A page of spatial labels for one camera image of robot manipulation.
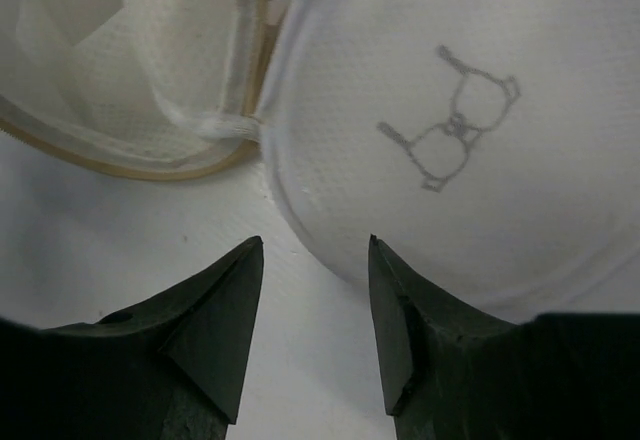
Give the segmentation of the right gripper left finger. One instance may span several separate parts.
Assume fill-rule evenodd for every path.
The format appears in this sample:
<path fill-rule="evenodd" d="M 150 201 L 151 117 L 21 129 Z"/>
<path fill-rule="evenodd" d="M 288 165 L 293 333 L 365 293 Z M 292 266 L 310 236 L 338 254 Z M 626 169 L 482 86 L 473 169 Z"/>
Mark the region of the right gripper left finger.
<path fill-rule="evenodd" d="M 100 321 L 1 324 L 5 439 L 222 439 L 238 417 L 263 278 L 251 237 Z"/>

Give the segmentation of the round mesh laundry bag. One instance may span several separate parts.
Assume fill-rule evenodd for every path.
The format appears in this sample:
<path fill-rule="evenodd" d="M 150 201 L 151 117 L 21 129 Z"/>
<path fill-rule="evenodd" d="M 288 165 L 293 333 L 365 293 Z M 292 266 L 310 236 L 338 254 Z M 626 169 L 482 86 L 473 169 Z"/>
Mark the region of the round mesh laundry bag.
<path fill-rule="evenodd" d="M 639 0 L 1 0 L 1 127 L 140 180 L 258 150 L 336 274 L 376 235 L 509 319 L 639 270 Z"/>

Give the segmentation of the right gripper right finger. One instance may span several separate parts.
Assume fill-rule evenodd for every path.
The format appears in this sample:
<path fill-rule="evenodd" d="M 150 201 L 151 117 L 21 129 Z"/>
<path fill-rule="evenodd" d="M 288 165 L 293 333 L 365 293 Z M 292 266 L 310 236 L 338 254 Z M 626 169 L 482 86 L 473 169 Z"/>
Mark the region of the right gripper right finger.
<path fill-rule="evenodd" d="M 543 314 L 512 324 L 368 247 L 386 413 L 400 439 L 635 439 L 639 318 Z"/>

